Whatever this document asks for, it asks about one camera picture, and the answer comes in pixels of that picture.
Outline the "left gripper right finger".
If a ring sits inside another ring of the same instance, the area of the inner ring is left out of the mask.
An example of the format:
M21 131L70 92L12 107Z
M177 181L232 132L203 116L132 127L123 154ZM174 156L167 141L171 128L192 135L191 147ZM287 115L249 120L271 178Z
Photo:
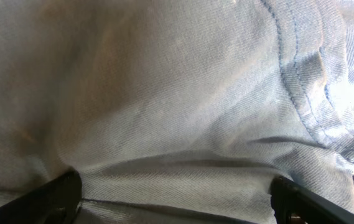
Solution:
M270 186L277 224L354 224L354 214L283 177Z

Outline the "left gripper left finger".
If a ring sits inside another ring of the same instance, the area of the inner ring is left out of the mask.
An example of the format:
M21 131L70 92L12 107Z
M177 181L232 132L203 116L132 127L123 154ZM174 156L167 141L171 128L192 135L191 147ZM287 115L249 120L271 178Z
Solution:
M71 224L82 199L82 180L71 170L0 207L0 224Z

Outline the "light blue t-shirt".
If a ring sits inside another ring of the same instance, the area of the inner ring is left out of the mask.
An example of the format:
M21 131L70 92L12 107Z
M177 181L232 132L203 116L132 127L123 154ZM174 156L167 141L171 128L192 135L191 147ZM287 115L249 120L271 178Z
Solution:
M354 213L354 1L0 1L0 206L69 169L77 223Z

